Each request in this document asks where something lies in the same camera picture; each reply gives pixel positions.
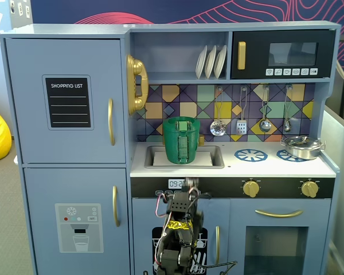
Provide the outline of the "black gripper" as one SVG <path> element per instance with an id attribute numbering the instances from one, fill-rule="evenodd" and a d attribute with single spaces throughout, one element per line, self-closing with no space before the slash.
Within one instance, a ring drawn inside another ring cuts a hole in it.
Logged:
<path id="1" fill-rule="evenodd" d="M 189 190 L 189 201 L 190 201 L 189 207 L 192 207 L 192 205 L 194 205 L 196 203 L 196 201 L 198 200 L 200 195 L 201 195 L 201 192 L 196 187 L 192 187 Z"/>

